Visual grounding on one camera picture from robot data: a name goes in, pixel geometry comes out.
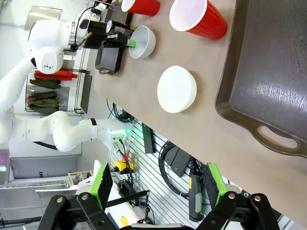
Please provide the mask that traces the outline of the black handheld controller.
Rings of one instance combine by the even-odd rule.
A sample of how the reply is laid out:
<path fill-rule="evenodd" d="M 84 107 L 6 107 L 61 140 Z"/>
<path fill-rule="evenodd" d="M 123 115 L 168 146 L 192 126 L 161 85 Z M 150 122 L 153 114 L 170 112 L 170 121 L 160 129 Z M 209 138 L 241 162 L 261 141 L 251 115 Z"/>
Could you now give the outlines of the black handheld controller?
<path fill-rule="evenodd" d="M 190 173 L 189 174 L 189 219 L 193 222 L 202 220 L 202 195 L 200 176 Z"/>

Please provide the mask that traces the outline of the white bowl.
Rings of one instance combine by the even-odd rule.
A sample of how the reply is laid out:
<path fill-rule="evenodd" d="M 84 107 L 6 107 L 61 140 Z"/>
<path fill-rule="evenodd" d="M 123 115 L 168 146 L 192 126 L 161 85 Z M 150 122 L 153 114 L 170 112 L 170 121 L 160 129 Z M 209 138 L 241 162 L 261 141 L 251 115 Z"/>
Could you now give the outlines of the white bowl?
<path fill-rule="evenodd" d="M 181 66 L 171 66 L 161 75 L 157 86 L 160 106 L 168 113 L 180 113 L 189 108 L 197 95 L 192 74 Z"/>
<path fill-rule="evenodd" d="M 135 43 L 134 47 L 129 47 L 129 54 L 133 59 L 148 57 L 153 52 L 156 45 L 155 34 L 145 25 L 137 27 L 130 41 L 134 41 Z"/>

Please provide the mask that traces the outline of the white overturned bowl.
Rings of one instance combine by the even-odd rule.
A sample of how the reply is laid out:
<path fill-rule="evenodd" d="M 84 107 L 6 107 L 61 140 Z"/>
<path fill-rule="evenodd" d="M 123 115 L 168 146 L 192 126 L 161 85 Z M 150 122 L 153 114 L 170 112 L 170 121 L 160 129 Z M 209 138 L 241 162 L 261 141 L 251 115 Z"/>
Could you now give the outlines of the white overturned bowl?
<path fill-rule="evenodd" d="M 180 113 L 189 108 L 197 95 L 192 74 L 181 66 L 171 66 L 161 75 L 157 86 L 160 106 L 168 113 Z"/>

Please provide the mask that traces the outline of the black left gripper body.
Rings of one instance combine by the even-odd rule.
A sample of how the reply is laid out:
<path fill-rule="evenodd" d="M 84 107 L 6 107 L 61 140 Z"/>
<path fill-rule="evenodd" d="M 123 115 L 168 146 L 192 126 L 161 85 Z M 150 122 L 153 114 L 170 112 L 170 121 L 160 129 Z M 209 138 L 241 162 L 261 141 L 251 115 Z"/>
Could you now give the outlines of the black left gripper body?
<path fill-rule="evenodd" d="M 84 48 L 125 47 L 131 36 L 131 26 L 114 20 L 109 20 L 107 23 L 91 21 L 88 32 L 92 34 L 86 39 Z"/>

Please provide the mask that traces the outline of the yellow emergency stop button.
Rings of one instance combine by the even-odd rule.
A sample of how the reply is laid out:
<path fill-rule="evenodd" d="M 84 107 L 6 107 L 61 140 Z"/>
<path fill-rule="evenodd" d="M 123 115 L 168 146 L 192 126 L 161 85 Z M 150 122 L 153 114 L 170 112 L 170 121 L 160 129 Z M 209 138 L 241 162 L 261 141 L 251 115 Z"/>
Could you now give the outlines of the yellow emergency stop button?
<path fill-rule="evenodd" d="M 129 160 L 129 154 L 125 154 L 125 156 L 128 160 L 127 162 L 124 157 L 122 157 L 121 160 L 115 161 L 114 171 L 118 172 L 119 174 L 130 174 L 134 172 L 135 167 Z"/>

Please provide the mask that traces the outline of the black metal rod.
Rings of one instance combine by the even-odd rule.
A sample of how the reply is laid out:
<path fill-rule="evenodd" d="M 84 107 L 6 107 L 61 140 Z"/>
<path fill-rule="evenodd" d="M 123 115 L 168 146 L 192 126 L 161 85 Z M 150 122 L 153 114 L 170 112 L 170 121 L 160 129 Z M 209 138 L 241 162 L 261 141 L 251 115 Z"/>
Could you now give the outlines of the black metal rod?
<path fill-rule="evenodd" d="M 132 201 L 132 200 L 139 199 L 141 197 L 147 196 L 149 194 L 149 192 L 150 192 L 149 190 L 143 190 L 143 191 L 137 192 L 133 195 L 129 195 L 129 196 L 125 196 L 125 197 L 121 197 L 121 198 L 118 198 L 118 199 L 108 201 L 107 204 L 106 204 L 106 207 L 113 207 L 113 206 L 116 206 L 116 205 L 119 205 L 119 204 L 123 204 L 123 203 L 129 202 L 129 201 Z"/>

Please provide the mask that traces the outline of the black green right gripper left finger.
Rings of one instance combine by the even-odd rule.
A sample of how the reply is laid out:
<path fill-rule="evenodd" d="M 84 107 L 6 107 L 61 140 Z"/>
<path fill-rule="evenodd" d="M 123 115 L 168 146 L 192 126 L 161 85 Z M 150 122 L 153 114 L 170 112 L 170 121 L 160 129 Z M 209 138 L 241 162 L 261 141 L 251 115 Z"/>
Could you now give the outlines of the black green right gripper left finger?
<path fill-rule="evenodd" d="M 113 230 L 105 213 L 112 185 L 109 165 L 102 165 L 88 192 L 70 199 L 63 195 L 51 197 L 38 230 L 75 230 L 80 222 L 87 222 L 91 230 Z"/>

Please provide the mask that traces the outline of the black serving tray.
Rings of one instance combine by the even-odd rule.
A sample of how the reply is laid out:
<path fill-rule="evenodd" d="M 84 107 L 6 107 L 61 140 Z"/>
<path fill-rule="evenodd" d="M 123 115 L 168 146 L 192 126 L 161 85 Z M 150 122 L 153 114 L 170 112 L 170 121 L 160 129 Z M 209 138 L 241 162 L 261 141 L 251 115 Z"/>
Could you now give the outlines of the black serving tray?
<path fill-rule="evenodd" d="M 120 70 L 125 47 L 110 41 L 103 41 L 98 49 L 95 68 L 99 74 L 114 75 Z"/>

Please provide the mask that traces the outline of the wooden crate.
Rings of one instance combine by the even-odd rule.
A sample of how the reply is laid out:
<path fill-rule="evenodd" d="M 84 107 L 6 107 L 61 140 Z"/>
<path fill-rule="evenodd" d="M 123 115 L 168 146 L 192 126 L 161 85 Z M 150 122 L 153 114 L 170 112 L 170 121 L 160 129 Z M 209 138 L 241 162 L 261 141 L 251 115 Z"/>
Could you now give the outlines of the wooden crate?
<path fill-rule="evenodd" d="M 93 171 L 69 172 L 67 183 L 69 186 L 78 185 L 80 182 L 88 182 L 93 176 Z"/>

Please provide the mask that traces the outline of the red folded cloth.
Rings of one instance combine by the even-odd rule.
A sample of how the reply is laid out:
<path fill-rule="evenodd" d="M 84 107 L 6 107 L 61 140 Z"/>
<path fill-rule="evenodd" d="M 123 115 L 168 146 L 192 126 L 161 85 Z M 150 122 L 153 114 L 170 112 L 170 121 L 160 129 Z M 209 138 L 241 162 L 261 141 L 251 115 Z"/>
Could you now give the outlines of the red folded cloth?
<path fill-rule="evenodd" d="M 58 81 L 72 81 L 73 79 L 77 79 L 78 75 L 66 70 L 59 70 L 53 74 L 44 74 L 38 70 L 34 72 L 35 79 L 51 79 L 55 78 Z"/>

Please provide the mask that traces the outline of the large red plastic cup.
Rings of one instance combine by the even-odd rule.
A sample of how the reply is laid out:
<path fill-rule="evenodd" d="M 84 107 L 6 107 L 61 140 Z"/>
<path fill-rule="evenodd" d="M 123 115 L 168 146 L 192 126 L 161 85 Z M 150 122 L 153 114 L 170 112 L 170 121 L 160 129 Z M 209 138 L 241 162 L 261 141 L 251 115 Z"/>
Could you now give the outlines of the large red plastic cup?
<path fill-rule="evenodd" d="M 211 40 L 222 38 L 227 22 L 209 0 L 175 0 L 169 13 L 171 26 Z"/>

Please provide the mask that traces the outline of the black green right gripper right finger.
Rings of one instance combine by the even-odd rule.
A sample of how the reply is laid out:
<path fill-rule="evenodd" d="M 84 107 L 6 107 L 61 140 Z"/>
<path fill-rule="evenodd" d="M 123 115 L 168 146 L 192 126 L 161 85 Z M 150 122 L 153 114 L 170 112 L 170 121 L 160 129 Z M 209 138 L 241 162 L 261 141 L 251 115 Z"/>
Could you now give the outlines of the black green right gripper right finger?
<path fill-rule="evenodd" d="M 240 223 L 243 230 L 280 230 L 267 196 L 228 190 L 215 163 L 205 166 L 204 188 L 212 210 L 196 230 L 224 230 L 230 222 Z"/>

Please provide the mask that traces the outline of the olive green folded cloth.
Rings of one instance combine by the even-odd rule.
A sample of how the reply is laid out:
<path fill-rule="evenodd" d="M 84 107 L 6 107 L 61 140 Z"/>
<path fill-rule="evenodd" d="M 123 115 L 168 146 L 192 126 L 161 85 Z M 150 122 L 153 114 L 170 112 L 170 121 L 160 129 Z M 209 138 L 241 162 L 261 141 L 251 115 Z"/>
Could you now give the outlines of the olive green folded cloth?
<path fill-rule="evenodd" d="M 34 79 L 34 80 L 29 80 L 29 82 L 33 85 L 40 86 L 43 88 L 47 89 L 60 89 L 60 81 L 58 81 L 55 78 L 50 78 L 50 79 Z"/>

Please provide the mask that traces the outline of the olive green cloth stack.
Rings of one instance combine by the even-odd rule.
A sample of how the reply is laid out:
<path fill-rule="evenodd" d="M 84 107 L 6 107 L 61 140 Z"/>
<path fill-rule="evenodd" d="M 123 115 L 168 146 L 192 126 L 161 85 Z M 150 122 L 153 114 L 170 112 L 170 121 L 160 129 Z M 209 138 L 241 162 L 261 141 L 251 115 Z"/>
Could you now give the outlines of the olive green cloth stack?
<path fill-rule="evenodd" d="M 27 97 L 27 107 L 43 115 L 50 115 L 59 110 L 56 92 L 33 93 Z"/>

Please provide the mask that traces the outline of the dark brown serving tray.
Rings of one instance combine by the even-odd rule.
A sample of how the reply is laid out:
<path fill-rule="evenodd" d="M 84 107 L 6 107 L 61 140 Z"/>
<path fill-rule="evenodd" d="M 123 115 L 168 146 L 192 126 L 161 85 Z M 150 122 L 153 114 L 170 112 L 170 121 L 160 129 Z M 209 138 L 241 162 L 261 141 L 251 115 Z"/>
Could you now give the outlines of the dark brown serving tray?
<path fill-rule="evenodd" d="M 307 159 L 307 0 L 236 0 L 215 109 L 268 149 Z"/>

